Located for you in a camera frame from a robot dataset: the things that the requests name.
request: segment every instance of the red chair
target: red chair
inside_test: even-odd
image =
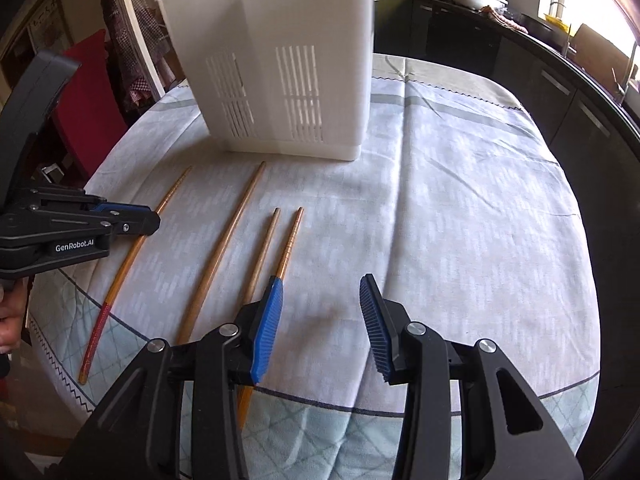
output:
[[[60,137],[87,179],[127,131],[107,75],[104,35],[99,30],[64,53],[82,65],[52,114]]]

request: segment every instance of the plastic container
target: plastic container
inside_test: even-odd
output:
[[[373,0],[159,0],[209,133],[239,152],[360,155]]]

